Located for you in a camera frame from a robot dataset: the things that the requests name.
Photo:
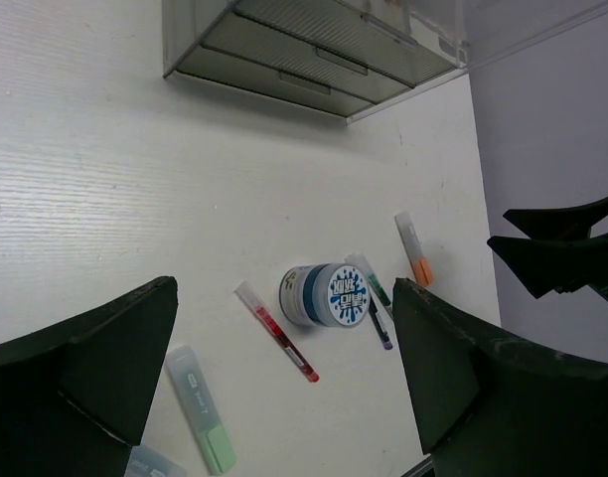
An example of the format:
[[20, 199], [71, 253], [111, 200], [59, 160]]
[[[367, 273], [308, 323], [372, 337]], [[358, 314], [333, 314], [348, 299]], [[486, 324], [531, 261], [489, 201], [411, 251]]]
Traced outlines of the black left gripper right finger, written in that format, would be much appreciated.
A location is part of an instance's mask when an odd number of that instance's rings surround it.
[[407, 278], [392, 306], [437, 475], [608, 476], [608, 363], [515, 335]]

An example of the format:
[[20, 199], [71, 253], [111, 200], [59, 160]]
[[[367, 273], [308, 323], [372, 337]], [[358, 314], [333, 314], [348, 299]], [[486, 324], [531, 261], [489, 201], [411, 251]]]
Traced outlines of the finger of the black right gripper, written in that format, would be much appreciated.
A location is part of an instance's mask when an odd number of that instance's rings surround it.
[[574, 241], [492, 237], [488, 245], [534, 298], [588, 286], [608, 302], [608, 234]]
[[588, 239], [591, 228], [608, 217], [608, 196], [570, 208], [509, 209], [503, 217], [530, 239]]

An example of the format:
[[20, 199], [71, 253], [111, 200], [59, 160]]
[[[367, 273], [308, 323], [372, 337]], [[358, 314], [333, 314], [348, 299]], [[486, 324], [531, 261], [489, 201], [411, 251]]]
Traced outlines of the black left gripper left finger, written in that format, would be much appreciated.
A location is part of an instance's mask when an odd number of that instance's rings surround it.
[[0, 476], [121, 476], [178, 309], [172, 276], [0, 344]]

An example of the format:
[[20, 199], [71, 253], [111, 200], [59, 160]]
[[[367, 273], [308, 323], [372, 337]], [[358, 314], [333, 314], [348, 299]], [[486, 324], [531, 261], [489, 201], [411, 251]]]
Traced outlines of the blue highlighter marker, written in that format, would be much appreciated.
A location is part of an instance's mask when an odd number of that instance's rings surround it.
[[187, 471], [162, 454], [139, 445], [133, 447], [124, 473], [125, 477], [187, 477]]

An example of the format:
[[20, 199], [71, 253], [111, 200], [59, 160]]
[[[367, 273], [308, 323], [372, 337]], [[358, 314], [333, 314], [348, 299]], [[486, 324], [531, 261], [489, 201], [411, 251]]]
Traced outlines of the green highlighter marker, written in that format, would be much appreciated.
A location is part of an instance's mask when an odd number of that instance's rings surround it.
[[189, 346], [176, 348], [167, 355], [165, 366], [210, 474], [228, 473], [236, 455], [196, 354]]

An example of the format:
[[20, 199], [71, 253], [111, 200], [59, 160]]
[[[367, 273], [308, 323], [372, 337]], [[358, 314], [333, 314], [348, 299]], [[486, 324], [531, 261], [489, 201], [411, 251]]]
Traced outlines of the orange highlighter marker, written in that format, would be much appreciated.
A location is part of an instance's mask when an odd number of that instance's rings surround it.
[[415, 281], [422, 287], [429, 286], [434, 280], [432, 270], [422, 251], [409, 212], [402, 211], [396, 214], [394, 221]]

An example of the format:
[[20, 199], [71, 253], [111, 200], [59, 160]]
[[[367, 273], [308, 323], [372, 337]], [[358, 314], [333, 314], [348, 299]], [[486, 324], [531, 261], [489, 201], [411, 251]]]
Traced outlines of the purple gel pen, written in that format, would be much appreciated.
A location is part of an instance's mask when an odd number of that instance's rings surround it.
[[392, 350], [393, 349], [392, 341], [384, 326], [384, 322], [382, 321], [382, 319], [380, 317], [376, 303], [373, 300], [370, 301], [369, 314], [371, 316], [371, 319], [373, 321], [373, 324], [375, 326], [375, 329], [378, 333], [378, 336], [380, 338], [380, 341], [381, 341], [383, 347], [386, 350]]

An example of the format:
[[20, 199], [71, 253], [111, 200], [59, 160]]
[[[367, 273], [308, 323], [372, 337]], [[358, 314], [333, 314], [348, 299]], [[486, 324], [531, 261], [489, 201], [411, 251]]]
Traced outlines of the blue white slime jar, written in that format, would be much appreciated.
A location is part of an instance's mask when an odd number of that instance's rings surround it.
[[369, 314], [371, 293], [363, 273], [346, 263], [295, 266], [278, 289], [285, 317], [303, 327], [351, 329]]

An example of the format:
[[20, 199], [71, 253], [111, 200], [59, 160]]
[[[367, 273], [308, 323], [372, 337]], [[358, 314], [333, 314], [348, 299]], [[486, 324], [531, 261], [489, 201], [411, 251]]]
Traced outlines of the green gel pen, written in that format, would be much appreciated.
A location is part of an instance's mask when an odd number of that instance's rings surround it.
[[379, 278], [375, 274], [366, 257], [362, 253], [350, 253], [345, 257], [345, 263], [357, 267], [365, 275], [372, 292], [375, 294], [380, 304], [384, 307], [388, 316], [393, 318], [392, 301], [382, 287]]

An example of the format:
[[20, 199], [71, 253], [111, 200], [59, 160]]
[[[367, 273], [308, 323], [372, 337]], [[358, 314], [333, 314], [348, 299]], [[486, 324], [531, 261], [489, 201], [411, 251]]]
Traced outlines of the red gel pen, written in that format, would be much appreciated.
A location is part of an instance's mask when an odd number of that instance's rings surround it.
[[300, 373], [310, 382], [318, 383], [319, 375], [304, 358], [302, 353], [295, 347], [283, 329], [278, 325], [255, 290], [247, 281], [243, 281], [235, 290], [234, 294], [249, 310], [249, 312], [263, 325], [274, 341], [280, 346], [291, 362]]

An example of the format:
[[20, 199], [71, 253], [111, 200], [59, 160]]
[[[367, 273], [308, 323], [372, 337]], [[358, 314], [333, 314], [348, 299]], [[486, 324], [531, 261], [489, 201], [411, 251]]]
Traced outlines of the clear acrylic drawer organizer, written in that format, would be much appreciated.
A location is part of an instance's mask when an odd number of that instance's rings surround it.
[[166, 1], [163, 65], [356, 121], [608, 13], [608, 1]]

